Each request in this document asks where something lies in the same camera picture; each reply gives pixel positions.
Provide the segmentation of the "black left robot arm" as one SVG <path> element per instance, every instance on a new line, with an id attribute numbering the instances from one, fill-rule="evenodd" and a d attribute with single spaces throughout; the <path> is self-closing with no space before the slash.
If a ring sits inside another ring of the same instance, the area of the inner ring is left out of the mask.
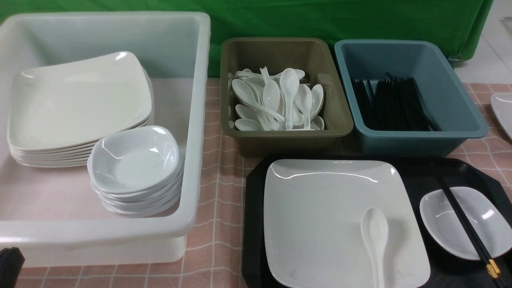
<path id="1" fill-rule="evenodd" d="M 0 252 L 0 287 L 14 288 L 23 265 L 24 256 L 18 247 L 2 249 Z"/>

